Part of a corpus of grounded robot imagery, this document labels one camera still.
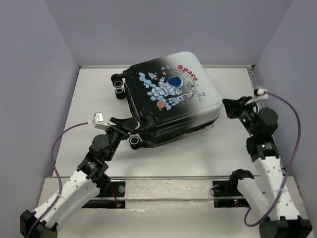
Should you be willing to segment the black kids suitcase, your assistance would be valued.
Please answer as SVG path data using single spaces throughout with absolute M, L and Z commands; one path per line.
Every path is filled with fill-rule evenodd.
M 213 125 L 222 97 L 191 52 L 179 52 L 130 66 L 111 76 L 118 99 L 137 117 L 132 149 L 169 143 Z

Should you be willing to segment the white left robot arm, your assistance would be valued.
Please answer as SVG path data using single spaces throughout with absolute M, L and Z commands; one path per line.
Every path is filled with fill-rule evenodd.
M 25 238 L 55 238 L 62 224 L 92 198 L 109 192 L 111 179 L 105 174 L 121 141 L 134 134 L 137 117 L 111 118 L 105 123 L 96 113 L 92 124 L 104 131 L 95 136 L 88 153 L 72 176 L 59 183 L 55 192 L 33 211 L 25 210 L 20 216 L 20 233 Z

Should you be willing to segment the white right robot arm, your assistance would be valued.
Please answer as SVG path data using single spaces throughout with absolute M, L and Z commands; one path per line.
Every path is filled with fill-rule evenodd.
M 273 139 L 278 128 L 278 115 L 270 108 L 257 109 L 257 99 L 242 97 L 224 99 L 223 105 L 229 119 L 238 119 L 250 137 L 246 148 L 257 169 L 264 190 L 260 190 L 250 171 L 238 169 L 232 172 L 228 189 L 242 194 L 250 211 L 259 220 L 247 224 L 259 228 L 262 238 L 306 238 L 312 231 L 309 219 L 304 219 L 294 205 L 286 186 L 288 174 L 281 168 L 280 154 Z

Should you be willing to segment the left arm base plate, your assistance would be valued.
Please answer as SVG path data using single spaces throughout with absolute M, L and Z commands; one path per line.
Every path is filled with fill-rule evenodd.
M 88 201 L 82 208 L 86 209 L 124 209 L 126 181 L 113 180 L 108 189 Z

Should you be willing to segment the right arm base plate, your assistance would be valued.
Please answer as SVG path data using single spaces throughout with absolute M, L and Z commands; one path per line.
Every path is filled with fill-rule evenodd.
M 260 189 L 248 170 L 238 169 L 227 180 L 214 180 L 210 194 L 215 208 L 250 207 L 247 199 L 255 198 Z

